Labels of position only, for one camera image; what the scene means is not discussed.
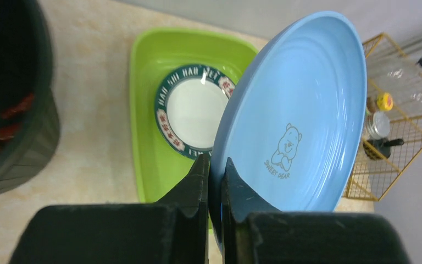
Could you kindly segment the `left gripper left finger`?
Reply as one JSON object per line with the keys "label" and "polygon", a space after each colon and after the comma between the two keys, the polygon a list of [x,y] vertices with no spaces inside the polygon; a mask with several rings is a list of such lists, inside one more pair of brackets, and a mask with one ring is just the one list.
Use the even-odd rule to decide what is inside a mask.
{"label": "left gripper left finger", "polygon": [[207,263],[208,174],[199,155],[157,202],[44,207],[10,263]]}

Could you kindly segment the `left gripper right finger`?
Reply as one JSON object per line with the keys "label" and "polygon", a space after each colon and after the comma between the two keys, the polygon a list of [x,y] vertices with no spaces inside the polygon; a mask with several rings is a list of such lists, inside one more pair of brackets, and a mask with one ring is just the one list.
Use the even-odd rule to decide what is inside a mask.
{"label": "left gripper right finger", "polygon": [[376,214],[281,212],[226,163],[221,183],[223,263],[410,263]]}

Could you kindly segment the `blue plate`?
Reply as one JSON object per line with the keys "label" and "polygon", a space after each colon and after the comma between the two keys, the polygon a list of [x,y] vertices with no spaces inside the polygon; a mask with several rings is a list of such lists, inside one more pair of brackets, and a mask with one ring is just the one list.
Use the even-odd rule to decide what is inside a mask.
{"label": "blue plate", "polygon": [[359,148],[366,96],[362,43],[340,13],[305,16],[260,50],[226,105],[210,157],[209,213],[219,246],[228,160],[280,211],[335,210]]}

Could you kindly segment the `white plate green rim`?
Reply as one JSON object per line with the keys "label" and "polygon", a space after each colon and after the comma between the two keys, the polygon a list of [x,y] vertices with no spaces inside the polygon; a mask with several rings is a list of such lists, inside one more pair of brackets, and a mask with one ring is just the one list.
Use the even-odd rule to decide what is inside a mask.
{"label": "white plate green rim", "polygon": [[186,64],[172,70],[154,99],[156,124],[168,145],[191,160],[211,155],[234,89],[227,75],[208,65]]}

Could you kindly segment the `black lid seasoning jar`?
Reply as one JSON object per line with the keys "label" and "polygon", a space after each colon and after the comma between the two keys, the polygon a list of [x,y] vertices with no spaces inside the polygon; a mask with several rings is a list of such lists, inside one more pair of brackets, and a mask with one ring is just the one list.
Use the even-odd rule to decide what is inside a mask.
{"label": "black lid seasoning jar", "polygon": [[389,159],[392,153],[392,148],[404,145],[402,138],[389,140],[382,138],[380,140],[369,139],[363,142],[363,150],[370,160]]}

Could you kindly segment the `silver lid glass jar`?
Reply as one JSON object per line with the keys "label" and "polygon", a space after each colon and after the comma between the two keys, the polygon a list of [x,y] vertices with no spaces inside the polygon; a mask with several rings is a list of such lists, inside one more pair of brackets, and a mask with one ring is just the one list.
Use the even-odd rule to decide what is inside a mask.
{"label": "silver lid glass jar", "polygon": [[365,128],[369,139],[381,140],[390,133],[390,119],[384,112],[375,112],[367,115]]}

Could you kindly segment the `green label sauce bottle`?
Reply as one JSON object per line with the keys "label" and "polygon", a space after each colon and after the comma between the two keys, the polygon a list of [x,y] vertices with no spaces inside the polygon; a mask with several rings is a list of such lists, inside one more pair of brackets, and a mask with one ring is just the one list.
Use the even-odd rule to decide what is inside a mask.
{"label": "green label sauce bottle", "polygon": [[372,115],[376,112],[388,112],[393,108],[393,97],[390,93],[383,92],[376,96],[370,96],[366,100],[366,114]]}

